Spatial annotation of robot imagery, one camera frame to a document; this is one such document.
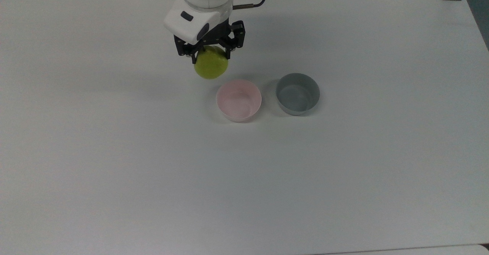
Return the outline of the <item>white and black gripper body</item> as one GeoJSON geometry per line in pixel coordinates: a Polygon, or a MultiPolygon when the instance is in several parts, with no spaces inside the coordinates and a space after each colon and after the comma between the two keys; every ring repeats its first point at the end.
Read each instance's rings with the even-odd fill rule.
{"type": "Polygon", "coordinates": [[[173,34],[180,56],[189,56],[193,49],[206,45],[236,46],[242,48],[245,40],[243,21],[229,23],[233,0],[213,9],[190,5],[186,0],[176,0],[164,18],[165,27],[173,34]]]}

